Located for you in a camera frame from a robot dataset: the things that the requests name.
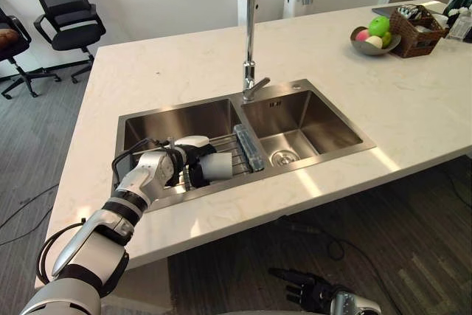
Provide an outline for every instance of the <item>fruit bowl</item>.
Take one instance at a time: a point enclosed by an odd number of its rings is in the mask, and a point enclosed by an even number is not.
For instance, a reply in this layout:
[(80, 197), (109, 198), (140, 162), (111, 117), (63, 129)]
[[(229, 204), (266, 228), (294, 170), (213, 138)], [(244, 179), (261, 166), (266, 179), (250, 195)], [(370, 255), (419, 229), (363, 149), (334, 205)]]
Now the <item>fruit bowl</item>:
[(377, 48), (376, 46), (374, 46), (373, 44), (370, 44), (369, 42), (356, 41), (355, 37), (357, 36), (357, 34), (360, 31), (365, 30), (365, 29), (366, 27), (360, 26), (360, 27), (357, 27), (353, 31), (353, 33), (351, 33), (351, 43), (353, 44), (353, 47), (364, 55), (384, 55), (385, 53), (390, 52), (392, 49), (398, 46), (398, 44), (401, 41), (400, 35), (392, 34), (392, 42), (390, 42), (390, 44), (386, 48), (382, 48), (382, 49)]

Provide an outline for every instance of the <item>chrome faucet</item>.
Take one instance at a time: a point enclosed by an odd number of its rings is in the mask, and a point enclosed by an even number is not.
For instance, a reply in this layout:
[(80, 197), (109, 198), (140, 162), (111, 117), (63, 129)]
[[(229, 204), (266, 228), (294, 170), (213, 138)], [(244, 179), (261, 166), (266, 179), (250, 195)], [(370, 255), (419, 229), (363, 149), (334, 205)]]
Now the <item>chrome faucet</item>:
[[(304, 5), (311, 4), (313, 0), (302, 0)], [(243, 64), (244, 78), (243, 78), (243, 99), (251, 101), (254, 98), (254, 93), (267, 84), (270, 79), (264, 78), (261, 80), (261, 85), (255, 85), (255, 67), (256, 63), (252, 60), (252, 50), (254, 48), (254, 11), (256, 8), (256, 0), (247, 0), (247, 21), (246, 21), (246, 61)]]

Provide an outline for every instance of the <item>cable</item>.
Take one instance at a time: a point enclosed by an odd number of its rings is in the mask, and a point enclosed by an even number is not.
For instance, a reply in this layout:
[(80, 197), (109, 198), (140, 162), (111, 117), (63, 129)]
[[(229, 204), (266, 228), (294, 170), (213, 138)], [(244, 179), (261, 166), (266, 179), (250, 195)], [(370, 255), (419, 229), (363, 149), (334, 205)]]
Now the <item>cable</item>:
[(4, 243), (0, 243), (0, 246), (7, 245), (8, 243), (12, 243), (13, 241), (17, 241), (18, 239), (24, 238), (25, 236), (27, 236), (27, 235), (31, 234), (32, 232), (34, 232), (37, 228), (39, 228), (41, 223), (43, 223), (44, 219), (46, 219), (47, 215), (50, 214), (51, 211), (52, 211), (52, 207), (47, 210), (44, 217), (42, 217), (42, 219), (39, 221), (39, 223), (34, 228), (32, 228), (30, 231), (28, 231), (27, 233), (25, 233), (21, 236), (18, 236), (17, 238), (14, 238), (14, 239), (9, 240), (9, 241), (5, 241)]
[[(397, 314), (399, 315), (403, 315), (402, 311), (400, 310), (400, 308), (398, 307), (397, 303), (394, 301), (392, 295), (390, 294), (389, 292), (389, 289), (386, 287), (385, 285), (385, 282), (384, 280), (382, 280), (382, 277), (380, 275), (380, 272), (377, 270), (377, 267), (375, 267), (373, 261), (370, 259), (369, 256), (367, 256), (367, 253), (364, 252), (361, 248), (359, 248), (358, 246), (356, 246), (354, 243), (351, 243), (349, 240), (346, 240), (346, 239), (341, 239), (341, 238), (335, 238), (334, 236), (332, 236), (329, 232), (327, 232), (326, 230), (323, 230), (323, 229), (320, 229), (324, 234), (326, 234), (327, 236), (329, 236), (332, 241), (329, 242), (329, 244), (327, 245), (327, 253), (328, 253), (328, 257), (333, 259), (333, 260), (342, 260), (342, 258), (344, 258), (344, 248), (342, 247), (342, 244), (341, 243), (345, 243), (349, 246), (351, 246), (352, 248), (354, 248), (355, 250), (357, 250), (362, 256), (364, 256), (364, 258), (367, 260), (367, 262), (370, 264), (370, 266), (372, 267), (373, 271), (375, 272), (375, 275), (377, 276), (377, 281), (378, 281), (378, 284), (379, 286), (382, 288), (382, 291), (385, 293), (385, 295), (389, 298), (389, 301), (390, 303), (392, 304), (393, 308), (395, 309), (395, 311), (397, 312)], [(334, 258), (332, 256), (332, 254), (330, 253), (330, 245), (332, 245), (333, 243), (337, 243), (339, 245), (339, 247), (341, 248), (342, 250), (342, 254), (343, 254), (343, 257), (342, 258)]]
[(440, 168), (440, 170), (444, 173), (444, 175), (448, 178), (449, 182), (451, 183), (452, 190), (454, 191), (454, 194), (460, 201), (465, 204), (467, 207), (469, 207), (472, 210), (472, 204), (468, 203), (457, 191), (456, 184), (454, 183), (454, 180), (452, 179), (451, 175), (449, 175), (448, 171), (445, 168)]
[(14, 212), (10, 217), (7, 218), (6, 221), (4, 221), (2, 224), (0, 224), (0, 229), (3, 228), (5, 226), (6, 223), (8, 223), (15, 215), (17, 215), (18, 213), (20, 213), (20, 211), (22, 211), (23, 208), (25, 208), (28, 204), (32, 203), (34, 200), (36, 200), (37, 198), (39, 198), (40, 196), (42, 196), (44, 193), (52, 190), (53, 188), (59, 186), (59, 184), (55, 184), (49, 188), (46, 188), (43, 192), (35, 195), (33, 198), (31, 198), (27, 203), (25, 203), (23, 206), (21, 206), (20, 208), (18, 208), (18, 210), (16, 212)]
[(121, 162), (126, 156), (131, 155), (132, 153), (134, 153), (136, 150), (138, 150), (140, 147), (142, 147), (143, 145), (147, 143), (153, 143), (155, 146), (158, 146), (158, 147), (164, 147), (165, 145), (169, 144), (167, 140), (160, 142), (159, 140), (155, 140), (148, 137), (148, 138), (141, 139), (131, 148), (124, 150), (120, 154), (118, 154), (118, 156), (116, 156), (115, 159), (113, 159), (113, 161), (111, 162), (111, 170), (113, 171), (113, 175), (115, 179), (117, 180), (117, 182), (114, 184), (115, 188), (118, 187), (120, 183), (118, 168), (117, 168), (118, 163)]
[[(379, 286), (382, 288), (382, 291), (385, 293), (385, 295), (389, 299), (390, 303), (392, 304), (392, 306), (395, 309), (395, 311), (397, 312), (397, 314), (398, 315), (403, 315), (402, 311), (400, 310), (397, 303), (394, 301), (392, 295), (390, 294), (388, 288), (386, 287), (384, 280), (382, 280), (380, 272), (377, 270), (377, 268), (375, 267), (375, 265), (374, 265), (373, 261), (370, 259), (370, 257), (367, 256), (367, 253), (364, 252), (361, 248), (359, 248), (354, 243), (351, 243), (350, 241), (348, 241), (346, 239), (336, 238), (335, 236), (333, 236), (332, 234), (330, 234), (329, 232), (327, 232), (326, 230), (324, 230), (323, 228), (321, 228), (319, 226), (313, 226), (313, 225), (309, 225), (309, 224), (301, 224), (301, 223), (298, 223), (298, 222), (293, 222), (293, 221), (290, 221), (286, 216), (277, 219), (277, 223), (279, 225), (282, 225), (286, 228), (289, 228), (291, 231), (295, 231), (295, 232), (303, 232), (305, 234), (312, 234), (312, 235), (325, 234), (326, 236), (328, 236), (331, 239), (330, 242), (328, 242), (327, 245), (326, 245), (326, 252), (327, 252), (328, 257), (330, 259), (334, 260), (334, 261), (340, 261), (344, 258), (345, 250), (344, 250), (344, 247), (342, 246), (342, 243), (345, 243), (345, 244), (353, 247), (362, 256), (364, 256), (364, 258), (367, 260), (367, 262), (372, 267), (372, 269), (375, 273), (375, 276), (377, 277), (377, 281), (378, 281)], [(339, 256), (335, 256), (333, 254), (333, 245), (337, 245), (339, 247), (339, 249), (341, 250), (341, 254)]]
[(82, 218), (82, 221), (80, 223), (76, 224), (71, 224), (69, 226), (66, 226), (65, 228), (59, 230), (55, 234), (53, 234), (51, 237), (49, 237), (39, 250), (38, 256), (36, 257), (36, 276), (38, 276), (38, 279), (43, 282), (43, 284), (49, 283), (49, 278), (47, 277), (47, 272), (46, 272), (46, 257), (47, 253), (49, 252), (49, 249), (51, 249), (52, 244), (55, 243), (55, 241), (67, 230), (74, 229), (78, 226), (84, 225), (86, 222), (85, 218)]

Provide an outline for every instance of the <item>brown basket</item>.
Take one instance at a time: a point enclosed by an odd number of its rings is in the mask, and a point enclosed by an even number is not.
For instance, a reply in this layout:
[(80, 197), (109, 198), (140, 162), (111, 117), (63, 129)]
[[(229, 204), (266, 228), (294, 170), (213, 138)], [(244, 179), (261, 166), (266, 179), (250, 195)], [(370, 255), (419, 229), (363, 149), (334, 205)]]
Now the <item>brown basket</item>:
[[(390, 17), (390, 32), (401, 35), (401, 42), (392, 53), (402, 58), (428, 55), (445, 34), (445, 30), (423, 5), (418, 5), (418, 8), (421, 11), (419, 20), (407, 20), (396, 9)], [(431, 32), (419, 32), (415, 28), (417, 25), (424, 26)]]

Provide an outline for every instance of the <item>sink drain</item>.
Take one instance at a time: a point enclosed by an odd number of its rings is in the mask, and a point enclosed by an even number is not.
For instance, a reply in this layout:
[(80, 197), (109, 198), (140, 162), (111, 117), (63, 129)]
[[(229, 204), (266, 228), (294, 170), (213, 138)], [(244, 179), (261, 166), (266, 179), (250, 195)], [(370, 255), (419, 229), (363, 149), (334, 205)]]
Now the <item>sink drain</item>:
[(271, 161), (274, 166), (283, 166), (300, 160), (293, 151), (279, 150), (272, 154)]

